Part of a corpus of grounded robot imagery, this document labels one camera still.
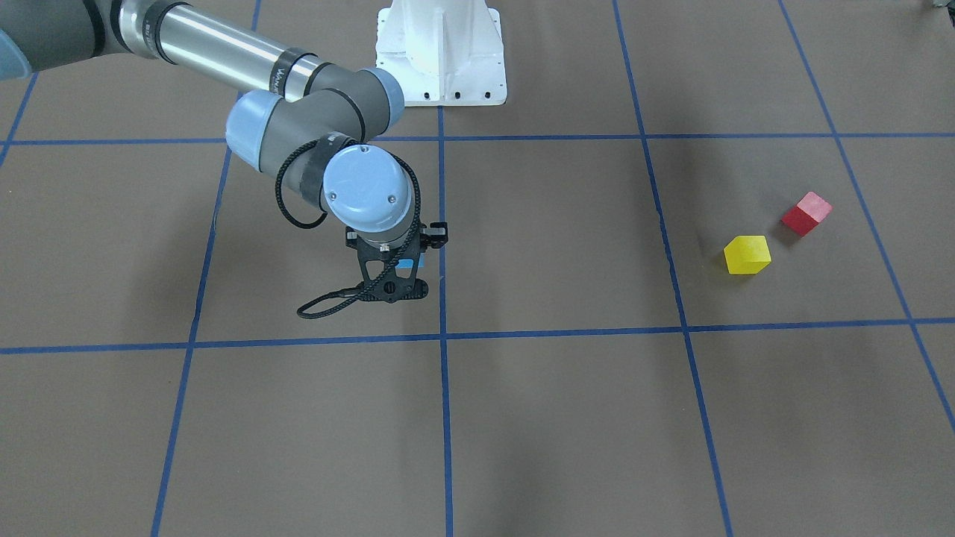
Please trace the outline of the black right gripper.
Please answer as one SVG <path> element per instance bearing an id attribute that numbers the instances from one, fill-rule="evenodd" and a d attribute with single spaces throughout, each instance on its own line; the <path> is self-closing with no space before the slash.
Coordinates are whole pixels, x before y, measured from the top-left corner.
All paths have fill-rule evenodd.
<path id="1" fill-rule="evenodd" d="M 392 240 L 372 238 L 369 233 L 361 234 L 351 227 L 345 228 L 345 244 L 356 251 L 359 258 L 419 258 L 428 249 L 440 249 L 449 241 L 447 224 L 419 224 L 413 234 L 412 242 L 403 254 L 397 251 L 408 238 L 412 228 L 400 231 Z"/>

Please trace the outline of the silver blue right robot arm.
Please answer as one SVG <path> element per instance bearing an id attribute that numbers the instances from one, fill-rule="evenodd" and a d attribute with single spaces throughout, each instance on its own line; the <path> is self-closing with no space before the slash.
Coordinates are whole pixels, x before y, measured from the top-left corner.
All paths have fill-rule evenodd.
<path id="1" fill-rule="evenodd" d="M 448 240 L 425 225 L 408 166 L 372 140 L 396 125 L 404 92 L 386 70 L 351 71 L 205 13 L 187 1 L 4 1 L 2 78 L 128 52 L 241 92 L 226 119 L 232 153 L 345 225 L 365 254 L 414 260 Z"/>

